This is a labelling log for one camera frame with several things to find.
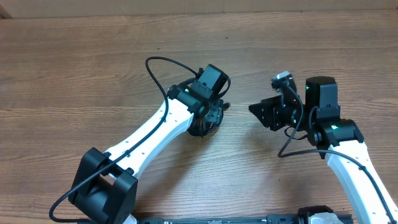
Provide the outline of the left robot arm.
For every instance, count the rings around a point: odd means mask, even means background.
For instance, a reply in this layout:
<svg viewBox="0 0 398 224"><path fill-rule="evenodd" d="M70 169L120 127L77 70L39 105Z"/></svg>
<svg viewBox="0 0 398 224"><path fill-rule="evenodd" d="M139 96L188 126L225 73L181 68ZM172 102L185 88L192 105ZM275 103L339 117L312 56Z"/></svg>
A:
<svg viewBox="0 0 398 224"><path fill-rule="evenodd" d="M157 112L124 141L101 152L92 147L81 158L68 201L87 218L82 223L136 223L131 215L144 169L178 135L203 137L222 122L222 96L231 79L209 64L173 85Z"/></svg>

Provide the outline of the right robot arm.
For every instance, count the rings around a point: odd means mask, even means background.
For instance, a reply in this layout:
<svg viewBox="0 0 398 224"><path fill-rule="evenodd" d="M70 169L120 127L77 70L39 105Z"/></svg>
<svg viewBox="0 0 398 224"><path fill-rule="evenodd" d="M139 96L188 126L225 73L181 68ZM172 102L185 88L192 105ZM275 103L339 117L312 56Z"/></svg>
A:
<svg viewBox="0 0 398 224"><path fill-rule="evenodd" d="M359 223L397 223L397 205L378 176L368 154L364 136L351 119L341 118L338 85L333 77L310 77L301 100L292 75L284 72L272 81L277 96L249 106L249 111L267 128L305 131L313 149L278 157L317 153L337 176Z"/></svg>

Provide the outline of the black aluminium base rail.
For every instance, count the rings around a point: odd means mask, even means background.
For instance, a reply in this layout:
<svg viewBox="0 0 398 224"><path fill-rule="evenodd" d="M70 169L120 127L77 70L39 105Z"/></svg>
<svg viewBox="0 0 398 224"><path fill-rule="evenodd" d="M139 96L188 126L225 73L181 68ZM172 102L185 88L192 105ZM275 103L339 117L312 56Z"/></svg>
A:
<svg viewBox="0 0 398 224"><path fill-rule="evenodd" d="M305 224L305 223L343 223L353 224L352 214L336 215L326 205L302 207L296 214L269 214L263 217L233 218L138 218L138 224Z"/></svg>

